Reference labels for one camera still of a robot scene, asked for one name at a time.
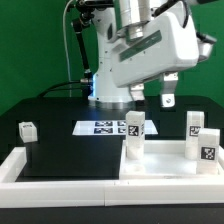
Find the white platform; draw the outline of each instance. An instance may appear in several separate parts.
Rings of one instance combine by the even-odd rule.
[[[145,141],[144,158],[141,160],[126,157],[124,141],[119,177],[120,179],[214,177],[214,175],[196,174],[196,166],[196,161],[185,158],[185,141]],[[223,175],[224,170],[220,164],[218,169],[219,175]]]

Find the metal bracket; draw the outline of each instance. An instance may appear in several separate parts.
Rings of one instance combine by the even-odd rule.
[[[178,74],[163,74],[160,77],[162,89],[160,91],[160,99],[162,107],[173,107],[175,105],[174,92],[178,82]]]
[[[130,85],[130,94],[134,101],[145,100],[143,91],[144,91],[143,83]]]

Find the white block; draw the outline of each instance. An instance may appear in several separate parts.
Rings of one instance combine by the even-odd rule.
[[[207,179],[127,180],[106,186],[105,205],[217,203],[224,200],[223,181]]]
[[[0,183],[0,208],[104,206],[107,184],[114,181]]]
[[[198,134],[197,174],[218,174],[220,130],[201,128]]]
[[[32,122],[19,123],[19,134],[24,143],[36,142],[38,140],[37,129]]]
[[[144,156],[145,112],[129,111],[126,114],[126,146],[129,159]]]
[[[186,127],[185,157],[196,160],[198,151],[198,133],[204,128],[204,112],[188,111]]]

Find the screw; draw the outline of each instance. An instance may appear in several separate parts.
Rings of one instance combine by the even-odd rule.
[[[166,102],[167,102],[167,103],[171,103],[171,99],[167,99]]]
[[[84,5],[84,1],[81,0],[81,1],[79,2],[79,4],[80,4],[80,5]]]

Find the white tray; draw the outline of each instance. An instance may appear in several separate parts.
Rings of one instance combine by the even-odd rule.
[[[217,175],[196,174],[196,161],[184,156],[185,141],[145,141],[144,158],[131,160],[126,157],[126,143],[123,142],[120,179],[151,178],[204,178]],[[222,156],[219,158],[218,175],[224,175]]]
[[[224,203],[221,147],[219,175],[208,176],[196,175],[194,163],[183,159],[183,141],[146,141],[147,144],[151,160],[147,172],[140,172],[142,164],[129,164],[134,165],[132,170],[121,173],[128,179],[99,181],[14,182],[26,164],[25,148],[15,148],[0,166],[0,208]],[[127,165],[124,146],[125,142],[121,172]]]

